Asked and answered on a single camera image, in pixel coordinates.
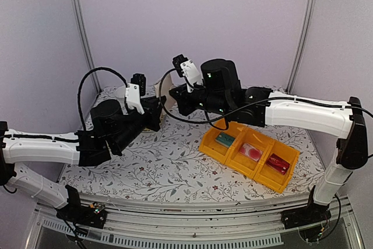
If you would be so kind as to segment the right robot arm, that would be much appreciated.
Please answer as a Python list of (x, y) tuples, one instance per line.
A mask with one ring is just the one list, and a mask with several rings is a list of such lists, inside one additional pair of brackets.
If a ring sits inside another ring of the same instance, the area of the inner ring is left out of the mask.
[(181, 86), (170, 90), (179, 113), (195, 110), (215, 113), (226, 121), (257, 127), (289, 126), (323, 132), (337, 137), (336, 150), (323, 179), (311, 194), (311, 203), (301, 211), (306, 223), (324, 213), (335, 193), (353, 170), (363, 167), (370, 155), (363, 109), (356, 97), (348, 101), (323, 101), (297, 97), (266, 87), (243, 89), (233, 61), (212, 59), (200, 68), (183, 55), (173, 58)]

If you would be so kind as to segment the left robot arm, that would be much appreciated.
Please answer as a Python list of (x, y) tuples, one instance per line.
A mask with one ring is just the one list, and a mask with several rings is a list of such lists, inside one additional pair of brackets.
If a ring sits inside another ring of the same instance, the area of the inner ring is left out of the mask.
[(142, 111), (122, 112), (115, 99), (104, 100), (90, 111), (93, 127), (62, 135), (41, 135), (9, 129), (1, 122), (1, 185), (14, 186), (64, 210), (74, 222), (82, 222), (86, 208), (80, 204), (78, 191), (60, 186), (30, 170), (25, 162), (52, 162), (94, 167), (121, 156), (123, 150), (147, 128), (160, 130), (160, 116), (166, 98), (145, 97)]

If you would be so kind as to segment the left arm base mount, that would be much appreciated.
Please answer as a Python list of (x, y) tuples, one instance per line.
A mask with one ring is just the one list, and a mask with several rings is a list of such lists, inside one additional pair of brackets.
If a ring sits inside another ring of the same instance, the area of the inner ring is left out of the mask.
[(76, 188), (66, 185), (67, 205), (56, 208), (57, 217), (73, 224), (103, 229), (107, 219), (105, 205), (99, 202), (92, 202), (88, 206), (82, 205), (79, 192)]

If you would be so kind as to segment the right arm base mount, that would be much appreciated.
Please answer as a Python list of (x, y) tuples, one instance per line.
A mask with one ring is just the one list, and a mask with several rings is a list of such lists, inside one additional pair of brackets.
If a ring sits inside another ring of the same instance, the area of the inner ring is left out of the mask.
[(294, 229), (303, 226), (308, 226), (313, 223), (320, 223), (318, 228), (309, 227), (299, 231), (301, 239), (308, 243), (319, 243), (320, 241), (328, 238), (337, 228), (341, 214), (342, 214), (342, 203), (337, 194), (334, 197), (338, 203), (338, 216), (334, 226), (331, 229), (327, 229), (330, 224), (332, 214), (329, 210), (329, 204), (318, 205), (314, 202), (315, 186), (312, 187), (311, 192), (308, 196), (307, 204), (303, 207), (288, 209), (281, 212), (281, 222), (285, 229)]

